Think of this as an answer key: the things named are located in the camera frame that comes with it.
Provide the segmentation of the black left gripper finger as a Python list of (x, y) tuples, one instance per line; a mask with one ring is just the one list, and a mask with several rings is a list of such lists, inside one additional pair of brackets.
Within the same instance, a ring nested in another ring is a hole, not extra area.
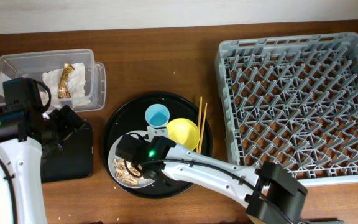
[(55, 114), (50, 117), (57, 129), (57, 144), (61, 144), (80, 128), (80, 119), (72, 114)]
[(50, 120), (59, 131), (80, 129), (85, 123), (68, 105), (54, 109), (50, 113)]

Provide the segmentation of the light blue plastic cup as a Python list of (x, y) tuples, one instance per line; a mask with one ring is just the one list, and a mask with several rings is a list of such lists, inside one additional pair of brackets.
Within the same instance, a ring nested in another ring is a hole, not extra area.
[(145, 111), (145, 120), (149, 126), (159, 128), (168, 124), (170, 119), (170, 112), (165, 105), (153, 104)]

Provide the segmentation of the gold snack wrapper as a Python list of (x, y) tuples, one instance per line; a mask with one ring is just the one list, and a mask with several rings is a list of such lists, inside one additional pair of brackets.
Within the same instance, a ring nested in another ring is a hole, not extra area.
[(75, 68), (68, 63), (64, 64), (62, 75), (60, 77), (60, 82), (58, 85), (58, 98), (70, 98), (70, 92), (67, 87), (68, 77), (71, 72), (73, 72)]

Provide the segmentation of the white paper napkin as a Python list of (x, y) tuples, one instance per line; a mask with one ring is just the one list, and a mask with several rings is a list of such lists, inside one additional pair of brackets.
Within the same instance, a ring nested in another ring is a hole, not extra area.
[[(71, 96), (69, 103), (72, 107), (84, 106), (91, 103), (91, 100), (85, 98), (85, 84), (86, 84), (86, 73), (85, 66), (83, 63), (72, 64), (74, 71), (68, 76), (67, 88)], [(50, 72), (44, 72), (42, 74), (42, 81), (49, 87), (52, 100), (51, 105), (56, 108), (62, 107), (62, 101), (58, 99), (58, 84), (62, 75), (63, 69), (56, 69)]]

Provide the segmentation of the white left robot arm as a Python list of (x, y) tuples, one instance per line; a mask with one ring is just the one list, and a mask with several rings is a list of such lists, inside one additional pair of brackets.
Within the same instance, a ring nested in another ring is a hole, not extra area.
[(36, 108), (0, 109), (0, 223), (46, 223), (41, 181), (42, 155), (85, 122), (69, 107), (46, 119)]

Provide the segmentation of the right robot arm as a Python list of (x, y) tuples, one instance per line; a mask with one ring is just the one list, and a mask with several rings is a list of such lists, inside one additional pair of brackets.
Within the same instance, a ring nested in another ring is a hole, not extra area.
[(307, 189), (273, 162), (237, 166), (198, 154), (165, 136), (153, 136), (133, 162), (147, 174), (200, 185), (233, 199), (253, 223), (298, 223)]

